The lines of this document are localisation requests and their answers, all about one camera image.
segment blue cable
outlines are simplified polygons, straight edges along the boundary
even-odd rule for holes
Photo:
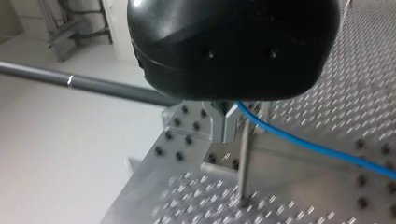
[[[392,179],[396,179],[396,172],[393,172],[393,171],[391,171],[383,166],[377,165],[373,162],[366,161],[366,160],[360,159],[358,157],[351,156],[346,153],[332,150],[332,149],[329,149],[329,148],[326,148],[326,147],[323,147],[320,145],[316,145],[314,143],[310,143],[308,141],[305,141],[304,139],[296,137],[290,133],[286,133],[286,132],[262,121],[261,119],[257,118],[254,114],[252,114],[248,110],[248,108],[242,102],[236,102],[236,104],[238,105],[239,109],[245,114],[246,117],[248,117],[251,121],[253,121],[257,125],[259,125],[261,128],[263,128],[264,130],[266,130],[270,133],[274,133],[274,134],[276,134],[282,138],[285,138],[285,139],[289,140],[290,142],[295,143],[301,147],[306,147],[310,150],[321,153],[323,155],[326,155],[329,157],[334,157],[339,160],[357,164],[361,167],[365,167],[369,170],[375,171],[381,175],[386,175]]]

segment black plastic housing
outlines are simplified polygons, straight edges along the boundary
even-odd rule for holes
[[[340,22],[337,0],[130,0],[136,57],[158,91],[280,100],[311,88]]]

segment metal bracket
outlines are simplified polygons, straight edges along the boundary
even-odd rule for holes
[[[202,102],[206,113],[211,118],[211,136],[213,143],[233,142],[236,133],[236,124],[241,111],[237,105],[233,105],[226,113],[213,102]]]

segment gray metal rod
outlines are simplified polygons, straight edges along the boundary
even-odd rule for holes
[[[242,131],[241,152],[238,170],[238,194],[239,206],[245,207],[248,204],[250,195],[248,194],[248,163],[250,160],[250,121],[245,121]]]
[[[0,62],[0,74],[31,79],[75,90],[96,92],[151,105],[172,106],[181,102],[177,99],[168,98],[157,91],[15,63]]]

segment white floor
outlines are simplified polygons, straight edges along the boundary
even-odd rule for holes
[[[0,60],[148,86],[111,46],[65,63],[46,43],[14,38]],[[0,223],[99,223],[129,178],[125,162],[148,152],[162,108],[0,76]]]

